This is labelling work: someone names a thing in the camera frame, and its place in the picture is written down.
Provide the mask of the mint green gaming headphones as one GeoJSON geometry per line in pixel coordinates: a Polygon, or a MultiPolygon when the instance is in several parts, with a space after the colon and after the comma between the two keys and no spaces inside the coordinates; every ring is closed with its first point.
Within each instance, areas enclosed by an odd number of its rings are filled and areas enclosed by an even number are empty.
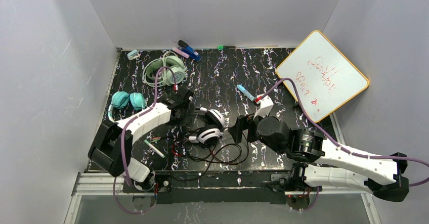
{"type": "Polygon", "coordinates": [[[164,53],[143,69],[143,83],[150,87],[179,84],[187,76],[187,67],[174,52],[164,53]]]}

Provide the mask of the black and white headphones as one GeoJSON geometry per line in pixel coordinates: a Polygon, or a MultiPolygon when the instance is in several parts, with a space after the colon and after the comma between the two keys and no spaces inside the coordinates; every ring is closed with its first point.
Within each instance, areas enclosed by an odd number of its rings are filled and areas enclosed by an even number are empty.
{"type": "Polygon", "coordinates": [[[180,130],[175,142],[171,146],[171,152],[176,157],[189,158],[195,162],[207,162],[208,166],[202,174],[194,178],[180,179],[176,178],[174,175],[171,176],[173,179],[180,182],[199,180],[206,174],[210,168],[210,165],[213,163],[238,165],[246,160],[242,159],[239,161],[238,158],[235,158],[229,161],[222,161],[217,157],[217,152],[214,151],[216,149],[217,142],[223,137],[224,131],[229,129],[229,127],[227,127],[225,118],[218,110],[206,109],[204,107],[193,108],[190,110],[180,110],[173,115],[173,122],[182,123],[185,119],[189,119],[191,116],[194,116],[196,111],[200,116],[203,117],[206,125],[191,131],[186,131],[184,129],[180,130]],[[203,148],[208,149],[209,153],[202,158],[193,156],[186,149],[186,143],[201,145],[203,148]]]}

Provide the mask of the teal cat ear headphones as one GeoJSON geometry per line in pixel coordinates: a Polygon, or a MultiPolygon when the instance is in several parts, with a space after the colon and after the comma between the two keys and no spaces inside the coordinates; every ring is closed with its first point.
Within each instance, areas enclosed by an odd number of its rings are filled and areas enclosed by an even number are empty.
{"type": "Polygon", "coordinates": [[[124,109],[129,103],[131,103],[133,109],[137,112],[140,112],[141,110],[146,108],[146,101],[142,93],[129,94],[124,91],[118,91],[113,94],[110,105],[107,110],[107,116],[109,121],[104,123],[104,127],[107,130],[116,127],[118,123],[120,126],[124,126],[126,123],[128,123],[131,119],[134,118],[134,116],[130,116],[123,120],[114,120],[113,111],[115,109],[124,109]]]}

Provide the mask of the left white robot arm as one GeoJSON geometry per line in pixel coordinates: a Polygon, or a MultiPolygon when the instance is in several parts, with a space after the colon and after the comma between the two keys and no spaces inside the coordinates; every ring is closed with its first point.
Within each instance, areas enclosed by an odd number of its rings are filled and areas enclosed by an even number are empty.
{"type": "Polygon", "coordinates": [[[180,125],[189,115],[194,92],[181,87],[174,94],[128,118],[102,123],[90,146],[88,158],[111,176],[125,175],[127,181],[143,183],[150,175],[148,166],[131,157],[133,144],[153,129],[180,125]]]}

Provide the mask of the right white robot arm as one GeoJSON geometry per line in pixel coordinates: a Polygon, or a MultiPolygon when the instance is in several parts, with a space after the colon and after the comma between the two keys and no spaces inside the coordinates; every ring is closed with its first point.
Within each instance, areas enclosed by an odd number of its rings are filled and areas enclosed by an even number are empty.
{"type": "Polygon", "coordinates": [[[295,161],[288,177],[269,183],[277,191],[315,191],[321,186],[365,191],[390,202],[402,202],[409,193],[409,180],[402,174],[408,166],[406,155],[396,153],[388,159],[359,150],[336,146],[320,133],[291,129],[273,116],[239,116],[228,132],[234,142],[247,131],[249,143],[260,141],[271,150],[295,161]]]}

